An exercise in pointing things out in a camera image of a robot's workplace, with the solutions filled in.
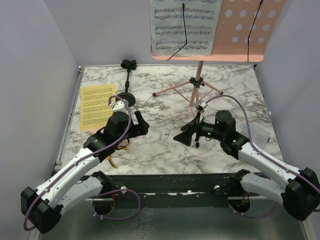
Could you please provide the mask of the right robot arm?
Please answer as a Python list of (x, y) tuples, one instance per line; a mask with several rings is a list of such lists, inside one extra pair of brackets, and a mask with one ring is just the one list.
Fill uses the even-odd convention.
[(174, 140), (191, 146), (193, 135), (220, 142), (222, 150), (237, 160), (245, 162), (266, 177), (241, 170), (230, 183), (230, 191), (241, 196), (245, 192), (258, 194), (282, 205), (286, 212), (299, 221), (305, 221), (320, 205), (320, 183), (316, 173), (289, 165), (256, 147), (248, 137), (236, 130), (236, 120), (227, 110), (215, 115), (214, 123), (204, 121), (204, 111), (181, 127)]

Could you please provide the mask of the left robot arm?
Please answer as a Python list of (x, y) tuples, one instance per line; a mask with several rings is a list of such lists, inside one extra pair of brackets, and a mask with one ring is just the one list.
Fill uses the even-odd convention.
[(137, 124), (130, 113), (116, 111), (108, 119), (105, 127), (89, 136), (83, 147), (63, 168), (36, 188), (26, 187), (20, 194), (21, 212), (27, 223), (40, 233), (52, 230), (62, 216), (70, 209), (90, 197), (107, 197), (112, 191), (110, 179), (101, 171), (79, 182), (91, 169), (112, 155), (118, 145), (126, 139), (144, 136), (149, 124), (140, 111), (135, 111)]

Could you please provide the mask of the pink perforated music stand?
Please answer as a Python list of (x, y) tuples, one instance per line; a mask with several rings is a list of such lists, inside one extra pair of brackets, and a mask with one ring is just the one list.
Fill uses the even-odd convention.
[(285, 8), (284, 0), (221, 0), (213, 46), (207, 56), (154, 56), (156, 60), (197, 61), (195, 77), (189, 80), (193, 89), (188, 99), (190, 107), (200, 100), (199, 89), (208, 86), (201, 72), (204, 62), (257, 64), (264, 54), (278, 20)]

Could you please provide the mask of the yellow sheet music paper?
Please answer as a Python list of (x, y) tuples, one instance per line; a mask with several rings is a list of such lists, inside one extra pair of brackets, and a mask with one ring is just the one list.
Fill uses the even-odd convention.
[(80, 89), (79, 129), (100, 129), (107, 124), (112, 115), (109, 98), (116, 94), (116, 85), (102, 84)]

